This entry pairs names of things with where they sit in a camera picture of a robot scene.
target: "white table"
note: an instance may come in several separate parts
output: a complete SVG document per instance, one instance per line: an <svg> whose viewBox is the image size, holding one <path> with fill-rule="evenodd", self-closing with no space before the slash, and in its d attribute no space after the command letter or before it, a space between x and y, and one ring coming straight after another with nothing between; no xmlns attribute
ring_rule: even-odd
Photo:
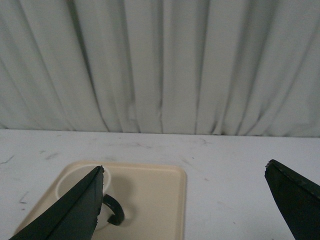
<svg viewBox="0 0 320 240"><path fill-rule="evenodd" d="M320 184L320 139L0 130L0 240L80 160L176 165L185 240L293 240L264 177L271 159Z"/></svg>

